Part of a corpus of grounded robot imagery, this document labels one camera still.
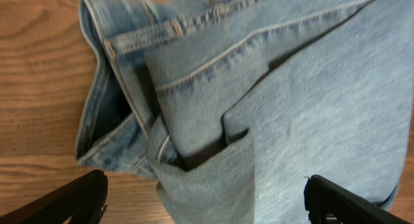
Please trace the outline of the blue denim jeans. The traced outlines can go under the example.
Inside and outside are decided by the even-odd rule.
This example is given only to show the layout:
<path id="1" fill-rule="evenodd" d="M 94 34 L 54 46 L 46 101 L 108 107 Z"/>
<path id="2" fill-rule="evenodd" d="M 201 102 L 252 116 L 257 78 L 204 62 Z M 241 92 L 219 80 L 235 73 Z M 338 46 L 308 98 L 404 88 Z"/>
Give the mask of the blue denim jeans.
<path id="1" fill-rule="evenodd" d="M 157 181 L 176 223 L 306 223 L 306 177 L 392 206 L 413 0 L 80 0 L 80 164 Z"/>

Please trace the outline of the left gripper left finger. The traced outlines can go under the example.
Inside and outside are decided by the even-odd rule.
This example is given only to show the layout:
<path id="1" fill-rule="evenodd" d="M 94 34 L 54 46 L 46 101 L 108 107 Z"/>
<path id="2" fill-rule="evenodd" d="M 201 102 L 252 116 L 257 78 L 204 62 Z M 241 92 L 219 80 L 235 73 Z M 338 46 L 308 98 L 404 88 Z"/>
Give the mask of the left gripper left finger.
<path id="1" fill-rule="evenodd" d="M 107 205 L 108 178 L 93 170 L 1 216 L 6 224 L 99 224 Z"/>

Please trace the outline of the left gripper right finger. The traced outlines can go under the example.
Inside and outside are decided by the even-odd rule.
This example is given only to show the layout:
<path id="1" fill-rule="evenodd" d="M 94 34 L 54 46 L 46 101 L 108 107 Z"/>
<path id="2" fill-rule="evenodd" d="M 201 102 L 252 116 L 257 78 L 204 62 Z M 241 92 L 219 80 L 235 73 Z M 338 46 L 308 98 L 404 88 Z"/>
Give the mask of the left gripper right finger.
<path id="1" fill-rule="evenodd" d="M 312 224 L 409 224 L 320 175 L 308 178 L 303 194 Z"/>

